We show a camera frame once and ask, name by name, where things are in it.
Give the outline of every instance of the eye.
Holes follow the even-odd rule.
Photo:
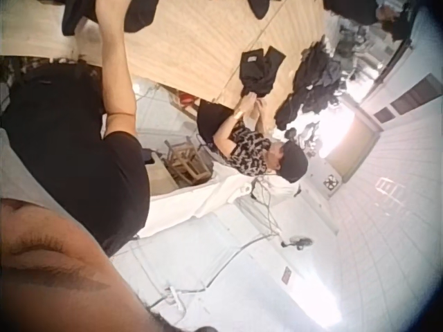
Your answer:
[[[63,243],[55,238],[47,235],[44,236],[29,236],[19,240],[18,243],[12,245],[10,254],[22,255],[25,252],[46,250],[64,253]]]

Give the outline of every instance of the skin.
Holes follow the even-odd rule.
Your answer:
[[[247,116],[252,110],[257,109],[260,117],[258,118],[255,130],[264,133],[263,119],[266,114],[266,102],[263,99],[258,98],[254,93],[245,95],[235,107],[233,114],[221,124],[220,128],[214,135],[214,143],[225,157],[229,158],[232,151],[236,147],[235,142],[229,139],[230,133],[234,129],[237,122]],[[266,167],[269,172],[278,171],[280,169],[280,160],[283,158],[283,143],[274,142],[271,148],[263,150],[264,159],[266,161]]]
[[[123,35],[129,2],[96,1],[103,41],[106,135],[135,134],[136,103]],[[1,201],[0,220],[0,305],[2,316],[19,331],[180,331],[145,308],[79,223],[9,199]]]
[[[377,19],[382,22],[394,21],[400,14],[393,10],[390,6],[382,5],[380,8],[377,8],[375,15],[377,16]]]

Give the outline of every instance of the black baseball cap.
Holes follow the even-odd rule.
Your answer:
[[[283,144],[283,158],[280,160],[277,174],[294,183],[306,174],[307,164],[307,157],[302,148],[292,140],[288,140]]]

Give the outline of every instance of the wooden chair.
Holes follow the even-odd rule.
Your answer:
[[[210,179],[212,173],[189,137],[186,137],[184,143],[171,145],[166,140],[165,144],[169,148],[165,164],[173,177],[191,186]]]

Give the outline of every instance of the floral shirt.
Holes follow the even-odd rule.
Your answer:
[[[218,148],[214,147],[224,161],[240,173],[247,176],[259,176],[266,173],[267,167],[264,160],[263,150],[269,150],[271,141],[261,133],[252,131],[239,121],[229,139],[237,146],[229,157],[225,157]]]

